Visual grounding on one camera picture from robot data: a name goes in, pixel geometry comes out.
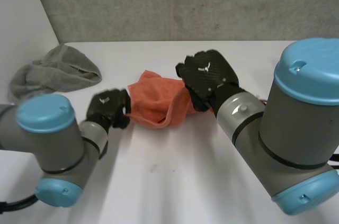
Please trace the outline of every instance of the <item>gray wall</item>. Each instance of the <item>gray wall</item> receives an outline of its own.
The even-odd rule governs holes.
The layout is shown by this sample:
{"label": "gray wall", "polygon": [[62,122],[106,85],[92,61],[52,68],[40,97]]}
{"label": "gray wall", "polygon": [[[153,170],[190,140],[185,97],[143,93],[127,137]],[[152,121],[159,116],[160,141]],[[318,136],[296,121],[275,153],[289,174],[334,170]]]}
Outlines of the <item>gray wall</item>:
{"label": "gray wall", "polygon": [[339,37],[339,0],[41,0],[60,42]]}

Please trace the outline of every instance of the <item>gray towel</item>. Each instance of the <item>gray towel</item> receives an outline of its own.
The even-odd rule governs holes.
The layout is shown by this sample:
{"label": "gray towel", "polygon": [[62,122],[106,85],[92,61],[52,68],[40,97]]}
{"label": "gray towel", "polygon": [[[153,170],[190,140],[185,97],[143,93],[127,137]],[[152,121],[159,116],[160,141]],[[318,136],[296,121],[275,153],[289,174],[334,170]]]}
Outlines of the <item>gray towel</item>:
{"label": "gray towel", "polygon": [[19,104],[40,94],[75,91],[100,81],[99,69],[83,53],[61,44],[42,60],[33,61],[15,73],[8,98]]}

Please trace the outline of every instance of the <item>orange towel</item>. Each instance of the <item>orange towel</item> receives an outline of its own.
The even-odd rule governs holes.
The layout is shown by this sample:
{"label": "orange towel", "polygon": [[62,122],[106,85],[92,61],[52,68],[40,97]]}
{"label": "orange towel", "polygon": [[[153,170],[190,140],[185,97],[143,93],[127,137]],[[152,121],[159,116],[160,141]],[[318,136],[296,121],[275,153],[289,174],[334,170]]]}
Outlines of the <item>orange towel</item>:
{"label": "orange towel", "polygon": [[128,89],[132,107],[129,116],[149,128],[177,126],[186,114],[197,113],[182,80],[163,78],[146,70]]}

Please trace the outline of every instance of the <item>white table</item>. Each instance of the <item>white table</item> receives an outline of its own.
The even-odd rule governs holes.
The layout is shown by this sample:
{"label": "white table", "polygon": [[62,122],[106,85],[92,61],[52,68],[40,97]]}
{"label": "white table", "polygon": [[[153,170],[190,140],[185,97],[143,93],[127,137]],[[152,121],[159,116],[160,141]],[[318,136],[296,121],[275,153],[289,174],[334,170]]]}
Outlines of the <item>white table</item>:
{"label": "white table", "polygon": [[[103,81],[65,96],[80,121],[94,93],[126,87],[145,69],[177,78],[175,65],[186,55],[216,49],[232,65],[241,87],[267,98],[274,66],[289,43],[70,43],[99,67]],[[0,162],[0,200],[30,195],[41,175],[34,158],[1,151]],[[132,125],[123,131],[111,130],[108,154],[96,166],[74,207],[60,209],[39,202],[22,211],[5,213],[0,223],[335,224],[339,222],[338,205],[337,195],[296,217],[283,214],[208,112],[191,115],[175,128],[150,130]]]}

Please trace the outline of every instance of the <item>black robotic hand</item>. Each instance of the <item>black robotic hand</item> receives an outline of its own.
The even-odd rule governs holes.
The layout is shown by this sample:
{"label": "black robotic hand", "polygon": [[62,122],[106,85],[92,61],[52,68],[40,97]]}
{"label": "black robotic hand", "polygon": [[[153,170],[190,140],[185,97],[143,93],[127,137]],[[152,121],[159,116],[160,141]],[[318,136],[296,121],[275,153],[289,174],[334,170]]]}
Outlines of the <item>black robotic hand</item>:
{"label": "black robotic hand", "polygon": [[125,89],[113,89],[92,97],[87,110],[87,119],[101,117],[109,126],[124,129],[130,122],[125,114],[131,112],[131,98]]}
{"label": "black robotic hand", "polygon": [[216,112],[219,102],[225,101],[226,92],[232,92],[233,95],[234,91],[243,91],[239,88],[234,70],[216,50],[186,56],[185,62],[179,63],[175,69],[189,90],[197,111],[204,112],[212,107]]}

